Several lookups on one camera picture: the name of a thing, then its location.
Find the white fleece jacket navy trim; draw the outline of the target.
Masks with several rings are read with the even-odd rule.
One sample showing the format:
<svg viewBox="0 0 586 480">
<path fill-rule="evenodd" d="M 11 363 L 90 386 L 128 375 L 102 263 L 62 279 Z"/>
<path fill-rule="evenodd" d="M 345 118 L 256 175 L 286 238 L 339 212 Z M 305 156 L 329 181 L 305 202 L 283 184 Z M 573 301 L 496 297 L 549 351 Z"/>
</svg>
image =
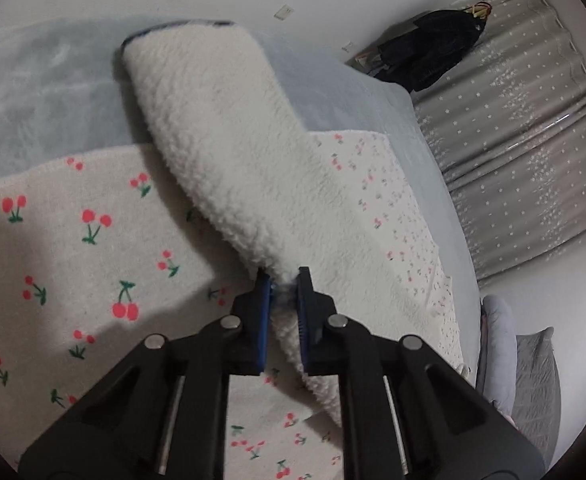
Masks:
<svg viewBox="0 0 586 480">
<path fill-rule="evenodd" d="M 419 335 L 463 363 L 450 277 L 384 134 L 308 132 L 239 26 L 152 30 L 125 44 L 123 60 L 168 169 L 245 263 L 276 282 L 270 325 L 293 366 L 300 268 L 372 333 Z"/>
</svg>

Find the lavender folded blanket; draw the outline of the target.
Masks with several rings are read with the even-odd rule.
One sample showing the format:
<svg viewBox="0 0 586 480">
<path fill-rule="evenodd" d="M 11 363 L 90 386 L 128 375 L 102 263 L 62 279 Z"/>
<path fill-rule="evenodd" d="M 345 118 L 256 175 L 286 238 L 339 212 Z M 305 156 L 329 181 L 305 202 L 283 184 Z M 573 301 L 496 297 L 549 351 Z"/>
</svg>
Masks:
<svg viewBox="0 0 586 480">
<path fill-rule="evenodd" d="M 480 308 L 480 350 L 477 391 L 511 419 L 517 370 L 517 342 L 511 308 L 496 295 L 487 295 Z"/>
</svg>

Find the grey textured pillow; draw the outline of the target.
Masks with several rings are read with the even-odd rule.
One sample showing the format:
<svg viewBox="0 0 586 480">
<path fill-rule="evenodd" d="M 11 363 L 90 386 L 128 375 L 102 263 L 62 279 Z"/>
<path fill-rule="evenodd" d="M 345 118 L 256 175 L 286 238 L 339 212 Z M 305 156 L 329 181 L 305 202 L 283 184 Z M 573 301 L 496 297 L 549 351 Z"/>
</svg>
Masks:
<svg viewBox="0 0 586 480">
<path fill-rule="evenodd" d="M 512 418 L 518 430 L 537 448 L 546 469 L 560 432 L 562 401 L 549 326 L 539 333 L 517 335 L 517 368 Z"/>
</svg>

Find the cherry print cream sheet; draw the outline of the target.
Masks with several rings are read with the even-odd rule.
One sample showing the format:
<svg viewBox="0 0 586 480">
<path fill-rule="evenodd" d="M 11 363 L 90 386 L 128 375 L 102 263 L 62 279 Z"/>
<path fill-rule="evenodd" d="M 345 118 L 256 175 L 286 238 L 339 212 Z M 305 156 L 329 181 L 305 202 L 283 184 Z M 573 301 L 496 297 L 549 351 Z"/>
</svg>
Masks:
<svg viewBox="0 0 586 480">
<path fill-rule="evenodd" d="M 400 285 L 442 313 L 438 350 L 464 370 L 451 278 L 389 140 L 312 136 Z M 197 332 L 249 285 L 154 148 L 68 157 L 0 182 L 0 456 L 10 470 L 144 334 Z M 342 479 L 341 430 L 275 336 L 269 346 L 265 373 L 231 379 L 225 479 Z"/>
</svg>

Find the grey dotted curtain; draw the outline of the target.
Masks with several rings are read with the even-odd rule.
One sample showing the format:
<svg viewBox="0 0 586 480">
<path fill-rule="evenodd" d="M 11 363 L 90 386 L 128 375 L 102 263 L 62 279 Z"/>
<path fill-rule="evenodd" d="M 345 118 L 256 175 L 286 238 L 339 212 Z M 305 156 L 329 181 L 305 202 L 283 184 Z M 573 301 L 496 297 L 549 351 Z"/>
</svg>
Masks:
<svg viewBox="0 0 586 480">
<path fill-rule="evenodd" d="M 548 0 L 494 0 L 452 70 L 413 98 L 479 281 L 586 235 L 586 66 Z"/>
</svg>

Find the light blue bed blanket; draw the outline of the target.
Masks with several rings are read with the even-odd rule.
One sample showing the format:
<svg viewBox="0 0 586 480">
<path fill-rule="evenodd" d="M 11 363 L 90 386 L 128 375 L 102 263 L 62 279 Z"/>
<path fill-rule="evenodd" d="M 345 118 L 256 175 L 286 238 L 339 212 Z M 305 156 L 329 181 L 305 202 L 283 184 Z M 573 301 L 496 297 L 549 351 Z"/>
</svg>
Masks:
<svg viewBox="0 0 586 480">
<path fill-rule="evenodd" d="M 152 18 L 103 18 L 0 29 L 0 179 L 52 159 L 149 141 L 120 49 L 152 25 Z M 269 32 L 256 40 L 308 130 L 369 130 L 389 138 L 452 279 L 462 353 L 475 365 L 475 273 L 409 94 L 305 42 Z"/>
</svg>

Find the black hanging garment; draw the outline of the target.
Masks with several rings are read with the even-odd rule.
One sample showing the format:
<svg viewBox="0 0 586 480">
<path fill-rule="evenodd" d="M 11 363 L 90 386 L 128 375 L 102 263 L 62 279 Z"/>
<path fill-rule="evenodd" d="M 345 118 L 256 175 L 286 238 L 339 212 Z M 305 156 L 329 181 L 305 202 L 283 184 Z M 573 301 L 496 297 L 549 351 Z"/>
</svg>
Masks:
<svg viewBox="0 0 586 480">
<path fill-rule="evenodd" d="M 410 32 L 378 47 L 382 66 L 374 77 L 408 92 L 429 88 L 473 49 L 486 22 L 468 10 L 424 14 Z"/>
</svg>

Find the white wall socket plate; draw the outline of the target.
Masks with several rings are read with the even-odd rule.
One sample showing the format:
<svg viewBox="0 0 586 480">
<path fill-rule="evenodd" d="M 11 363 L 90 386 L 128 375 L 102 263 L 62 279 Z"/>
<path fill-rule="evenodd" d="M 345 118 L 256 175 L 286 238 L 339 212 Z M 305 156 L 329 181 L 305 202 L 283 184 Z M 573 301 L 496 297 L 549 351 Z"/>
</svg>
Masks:
<svg viewBox="0 0 586 480">
<path fill-rule="evenodd" d="M 279 20 L 279 21 L 284 21 L 286 20 L 292 13 L 294 12 L 294 10 L 291 8 L 291 6 L 287 6 L 286 4 L 284 6 L 281 6 L 281 8 L 275 13 L 273 14 L 273 16 Z"/>
</svg>

